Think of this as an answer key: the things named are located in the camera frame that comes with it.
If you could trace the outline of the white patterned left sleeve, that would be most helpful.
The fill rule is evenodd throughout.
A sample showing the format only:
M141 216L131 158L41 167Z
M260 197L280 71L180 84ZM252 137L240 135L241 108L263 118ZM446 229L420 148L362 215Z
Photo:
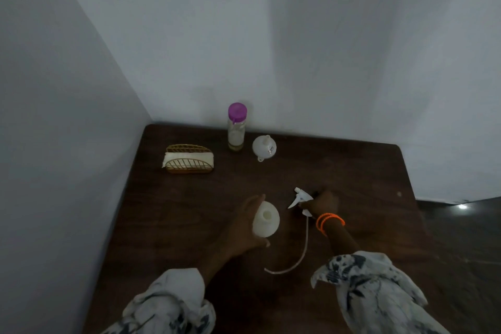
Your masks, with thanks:
M101 334L211 334L216 312L204 293L197 268L169 269Z

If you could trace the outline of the person's right hand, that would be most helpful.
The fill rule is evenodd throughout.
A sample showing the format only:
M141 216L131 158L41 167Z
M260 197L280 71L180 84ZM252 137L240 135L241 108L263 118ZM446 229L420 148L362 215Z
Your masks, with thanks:
M325 214L338 215L340 198L330 190L324 190L315 195L312 200L299 203L299 207L308 210L314 219Z

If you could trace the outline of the white plastic spray bottle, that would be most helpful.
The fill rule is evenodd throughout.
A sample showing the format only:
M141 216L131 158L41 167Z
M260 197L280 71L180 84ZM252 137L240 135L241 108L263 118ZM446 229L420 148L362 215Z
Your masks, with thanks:
M279 228L280 217L277 208L268 201L263 201L257 210L253 221L253 234L268 238Z

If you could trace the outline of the person's left hand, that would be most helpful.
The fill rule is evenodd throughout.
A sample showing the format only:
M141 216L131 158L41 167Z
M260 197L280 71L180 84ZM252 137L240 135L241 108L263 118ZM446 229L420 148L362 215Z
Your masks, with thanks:
M265 194L247 198L242 205L237 208L235 216L224 230L221 241L230 242L234 246L234 257L240 256L249 250L253 250L251 249L251 233L253 232L254 216L265 198Z

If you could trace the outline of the white patterned right sleeve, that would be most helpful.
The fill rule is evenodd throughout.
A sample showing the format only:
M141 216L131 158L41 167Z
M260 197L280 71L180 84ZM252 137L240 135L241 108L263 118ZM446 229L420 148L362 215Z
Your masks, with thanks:
M383 253L334 256L315 271L311 286L318 281L335 286L353 334L450 334L424 309L421 289Z

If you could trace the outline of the person's left forearm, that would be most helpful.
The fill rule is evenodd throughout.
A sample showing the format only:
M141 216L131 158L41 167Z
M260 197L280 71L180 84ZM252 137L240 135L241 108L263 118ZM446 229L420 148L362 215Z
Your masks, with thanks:
M209 245L196 264L196 269L200 273L205 287L208 287L214 276L234 255L235 249L230 242L218 240Z

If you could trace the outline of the white plastic funnel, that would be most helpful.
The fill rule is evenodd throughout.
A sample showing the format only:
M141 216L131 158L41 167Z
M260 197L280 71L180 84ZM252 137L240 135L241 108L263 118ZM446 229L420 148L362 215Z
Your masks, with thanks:
M263 162L276 154L277 144L270 135L260 135L254 140L252 150L258 161Z

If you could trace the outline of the white patterned sleeve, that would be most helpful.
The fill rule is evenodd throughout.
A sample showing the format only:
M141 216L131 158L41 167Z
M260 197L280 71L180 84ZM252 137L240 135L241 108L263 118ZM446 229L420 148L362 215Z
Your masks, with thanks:
M311 286L318 281L335 286L353 334L450 334L424 309L421 289L383 253L334 256L315 271Z
M197 268L169 269L101 334L211 334L216 312L204 293Z

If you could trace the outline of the white napkins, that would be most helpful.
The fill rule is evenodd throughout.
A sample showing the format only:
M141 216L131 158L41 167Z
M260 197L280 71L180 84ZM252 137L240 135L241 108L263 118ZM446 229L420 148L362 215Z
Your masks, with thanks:
M211 152L167 152L162 167L181 170L210 170L214 167L214 155Z

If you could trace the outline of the person's right forearm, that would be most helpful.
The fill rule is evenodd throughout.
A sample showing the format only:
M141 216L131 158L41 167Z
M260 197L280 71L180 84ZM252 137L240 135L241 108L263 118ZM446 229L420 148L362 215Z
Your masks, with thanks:
M323 231L328 238L334 256L348 255L360 251L360 246L339 219L330 218L323 222Z

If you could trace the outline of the clear bottle with purple cap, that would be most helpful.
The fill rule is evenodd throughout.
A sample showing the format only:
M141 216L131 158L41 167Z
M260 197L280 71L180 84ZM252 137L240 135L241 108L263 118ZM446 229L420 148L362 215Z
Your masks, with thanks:
M228 146L234 152L243 148L246 120L247 107L243 103L232 103L228 108Z

